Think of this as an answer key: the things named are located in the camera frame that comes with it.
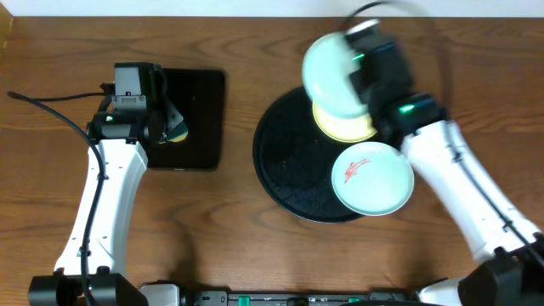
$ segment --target white plate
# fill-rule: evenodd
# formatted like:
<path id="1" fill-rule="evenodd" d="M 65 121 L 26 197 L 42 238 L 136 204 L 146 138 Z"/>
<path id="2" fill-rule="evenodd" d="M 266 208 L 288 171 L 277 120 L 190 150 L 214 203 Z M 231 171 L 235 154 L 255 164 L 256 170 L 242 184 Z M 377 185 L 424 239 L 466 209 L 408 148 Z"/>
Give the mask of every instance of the white plate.
<path id="1" fill-rule="evenodd" d="M 354 212 L 382 216 L 410 199 L 414 172 L 408 160 L 392 146 L 363 142 L 347 148 L 334 162 L 332 188 Z"/>

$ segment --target wood grain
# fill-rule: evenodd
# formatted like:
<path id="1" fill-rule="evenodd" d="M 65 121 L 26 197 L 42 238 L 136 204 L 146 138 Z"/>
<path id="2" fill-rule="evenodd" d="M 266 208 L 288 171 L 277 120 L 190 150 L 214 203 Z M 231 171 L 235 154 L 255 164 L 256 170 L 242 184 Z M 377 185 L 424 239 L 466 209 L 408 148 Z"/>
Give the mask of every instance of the wood grain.
<path id="1" fill-rule="evenodd" d="M 190 288 L 364 291 L 417 287 L 474 268 L 460 231 L 418 181 L 388 217 L 315 224 L 278 207 L 258 182 L 252 137 L 260 116 L 301 84 L 303 53 L 334 19 L 17 18 L 0 88 L 31 96 L 98 89 L 120 61 L 228 73 L 223 156 L 212 173 L 149 171 L 136 196 L 129 280 L 174 278 Z M 417 86 L 451 93 L 473 151 L 519 209 L 544 226 L 544 20 L 441 19 L 440 88 L 419 19 L 385 19 Z M 84 127 L 97 99 L 54 104 Z M 62 122 L 0 97 L 0 304 L 26 305 L 33 275 L 52 272 L 75 220 L 87 147 Z"/>
<path id="2" fill-rule="evenodd" d="M 11 32 L 11 26 L 13 24 L 13 21 L 14 17 L 0 3 L 0 57 L 2 57 L 3 51 L 8 45 L 8 36 Z"/>

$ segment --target black plate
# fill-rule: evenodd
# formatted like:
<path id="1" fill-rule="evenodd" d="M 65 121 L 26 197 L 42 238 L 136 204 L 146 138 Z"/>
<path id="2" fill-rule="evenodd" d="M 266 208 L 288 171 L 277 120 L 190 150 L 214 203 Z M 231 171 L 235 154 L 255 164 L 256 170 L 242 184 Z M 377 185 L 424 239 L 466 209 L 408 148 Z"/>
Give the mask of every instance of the black plate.
<path id="1" fill-rule="evenodd" d="M 307 220 L 341 223 L 363 217 L 345 207 L 331 183 L 332 166 L 352 144 L 317 126 L 303 88 L 293 89 L 264 113 L 253 139 L 253 163 L 270 197 Z"/>

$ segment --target black cable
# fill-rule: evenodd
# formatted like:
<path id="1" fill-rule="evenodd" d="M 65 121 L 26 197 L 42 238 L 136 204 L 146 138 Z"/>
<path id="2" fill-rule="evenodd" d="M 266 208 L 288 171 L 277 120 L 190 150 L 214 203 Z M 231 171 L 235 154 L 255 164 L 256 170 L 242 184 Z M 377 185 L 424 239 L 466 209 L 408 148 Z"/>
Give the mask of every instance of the black cable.
<path id="1" fill-rule="evenodd" d="M 374 7 L 378 6 L 378 5 L 383 5 L 383 4 L 401 4 L 401 2 L 396 2 L 396 1 L 375 1 L 375 2 L 372 2 L 372 3 L 368 3 L 366 5 L 363 5 L 362 7 L 357 8 L 351 15 L 349 15 L 348 17 L 343 19 L 342 27 L 349 26 L 349 24 L 352 22 L 352 20 L 355 18 L 355 16 L 357 16 L 361 12 L 363 12 L 363 11 L 365 11 L 367 9 L 374 8 Z M 411 6 L 410 9 L 407 9 L 407 10 L 417 11 L 419 14 L 426 15 L 426 14 L 423 14 L 424 11 L 422 9 L 420 9 L 418 6 L 416 6 L 413 3 L 403 3 L 403 4 L 409 4 Z M 428 27 L 426 28 L 426 30 L 429 30 L 428 34 L 433 39 L 433 42 L 435 42 L 434 41 L 434 38 L 435 38 L 434 34 L 436 33 L 436 25 L 434 24 L 432 18 L 429 17 L 428 20 L 430 20 L 430 21 L 428 22 Z M 447 71 L 451 71 L 451 70 L 448 69 L 449 67 L 445 66 L 445 62 L 443 60 L 441 60 L 440 54 L 438 54 L 438 52 L 437 52 L 436 55 L 437 55 L 437 64 L 439 66 L 439 77 L 442 80 L 441 81 L 441 86 L 442 86 L 441 89 L 443 90 L 443 94 L 451 95 L 451 91 L 450 91 L 451 86 L 448 86 L 448 85 L 451 84 L 451 78 L 447 73 Z M 534 260 L 544 270 L 544 259 L 542 259 L 542 256 L 532 247 L 532 245 L 529 243 L 529 241 L 527 241 L 527 239 L 525 239 L 525 237 L 513 225 L 513 221 L 509 217 L 505 216 L 502 213 L 501 209 L 490 199 L 490 197 L 485 193 L 484 189 L 478 184 L 478 182 L 476 181 L 474 176 L 468 170 L 467 165 L 463 162 L 462 153 L 459 152 L 455 147 L 453 137 L 451 136 L 451 130 L 449 129 L 448 124 L 449 124 L 448 122 L 445 123 L 445 138 L 446 138 L 446 142 L 448 143 L 448 146 L 449 146 L 449 148 L 451 150 L 451 153 L 454 156 L 454 161 L 453 162 L 457 162 L 459 164 L 462 171 L 467 176 L 468 180 L 470 180 L 470 182 L 476 187 L 478 192 L 488 202 L 488 204 L 491 206 L 491 208 L 493 208 L 493 210 L 496 212 L 498 217 L 504 222 L 505 227 L 508 227 L 516 235 L 516 237 L 518 237 L 518 239 L 524 243 L 524 246 L 525 246 L 527 252 L 529 252 L 529 254 L 534 258 Z"/>
<path id="2" fill-rule="evenodd" d="M 80 99 L 85 97 L 95 97 L 95 96 L 106 96 L 106 93 L 81 93 L 73 96 L 67 97 L 58 97 L 58 98 L 32 98 L 40 102 L 57 102 L 57 101 L 67 101 L 71 99 Z"/>
<path id="3" fill-rule="evenodd" d="M 70 119 L 66 118 L 62 114 L 60 114 L 58 111 L 40 103 L 36 99 L 32 99 L 29 97 L 26 97 L 20 93 L 14 93 L 11 91 L 8 91 L 8 96 L 13 99 L 19 99 L 26 101 L 32 105 L 35 105 L 42 110 L 56 116 L 60 120 L 62 120 L 64 123 L 70 126 L 76 133 L 78 133 L 83 139 L 85 139 L 85 142 L 87 142 L 88 146 L 91 148 L 91 150 L 94 153 L 94 156 L 96 157 L 96 161 L 99 164 L 99 176 L 98 176 L 98 183 L 96 185 L 96 191 L 94 192 L 94 198 L 93 203 L 91 204 L 91 209 L 88 213 L 87 223 L 85 224 L 85 230 L 83 231 L 83 238 L 82 238 L 82 246 L 80 249 L 81 252 L 81 258 L 82 258 L 82 289 L 83 293 L 85 294 L 85 300 L 87 302 L 87 306 L 94 306 L 94 299 L 91 295 L 91 292 L 88 288 L 88 240 L 89 236 L 91 234 L 91 228 L 93 226 L 93 220 L 94 215 L 96 214 L 96 208 L 98 206 L 99 198 L 100 198 L 100 192 L 102 191 L 102 185 L 104 184 L 104 177 L 105 177 L 105 169 L 104 169 L 104 163 L 102 162 L 102 157 L 100 156 L 99 151 L 94 146 L 91 139 L 83 132 L 74 122 L 72 122 Z"/>

